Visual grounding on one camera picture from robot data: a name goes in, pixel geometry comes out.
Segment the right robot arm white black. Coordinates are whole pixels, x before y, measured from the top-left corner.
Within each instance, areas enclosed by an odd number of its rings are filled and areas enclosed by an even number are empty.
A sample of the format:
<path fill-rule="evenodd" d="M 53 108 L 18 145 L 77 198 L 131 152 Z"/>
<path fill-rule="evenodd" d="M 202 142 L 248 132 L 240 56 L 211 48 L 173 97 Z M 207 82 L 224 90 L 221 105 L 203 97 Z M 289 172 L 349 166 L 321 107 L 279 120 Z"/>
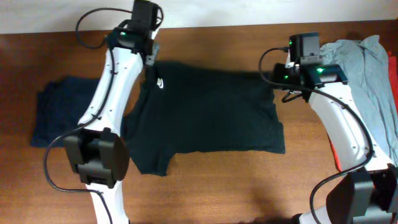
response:
<path fill-rule="evenodd" d="M 310 205 L 294 223 L 397 223 L 397 167 L 371 136 L 356 108 L 348 79 L 338 64 L 326 65 L 317 33 L 296 34 L 282 50 L 285 63 L 277 63 L 267 79 L 274 87 L 302 97 L 322 121 L 339 173 L 318 183 L 320 187 L 339 177 L 320 208 Z"/>

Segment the black t-shirt with white logo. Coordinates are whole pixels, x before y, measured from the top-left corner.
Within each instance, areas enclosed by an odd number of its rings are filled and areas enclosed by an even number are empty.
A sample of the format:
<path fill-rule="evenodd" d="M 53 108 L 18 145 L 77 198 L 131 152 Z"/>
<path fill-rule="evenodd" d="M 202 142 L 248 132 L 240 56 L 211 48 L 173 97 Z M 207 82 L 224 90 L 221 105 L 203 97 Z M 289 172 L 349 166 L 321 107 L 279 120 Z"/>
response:
<path fill-rule="evenodd" d="M 165 176 L 176 154 L 285 153 L 272 88 L 256 72 L 160 61 L 147 68 L 123 137 L 141 174 Z"/>

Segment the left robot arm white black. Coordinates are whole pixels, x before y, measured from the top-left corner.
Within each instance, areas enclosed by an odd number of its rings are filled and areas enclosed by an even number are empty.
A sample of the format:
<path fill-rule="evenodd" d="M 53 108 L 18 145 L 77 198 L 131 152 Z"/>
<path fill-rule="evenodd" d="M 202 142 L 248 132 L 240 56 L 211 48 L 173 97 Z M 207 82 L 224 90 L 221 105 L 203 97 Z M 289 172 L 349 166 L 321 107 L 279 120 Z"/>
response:
<path fill-rule="evenodd" d="M 72 171 L 91 195 L 98 223 L 129 223 L 124 211 L 123 179 L 129 166 L 121 125 L 130 92 L 140 73 L 151 66 L 154 41 L 164 19 L 162 8 L 134 1 L 131 16 L 105 35 L 102 76 L 78 126 L 63 137 Z"/>

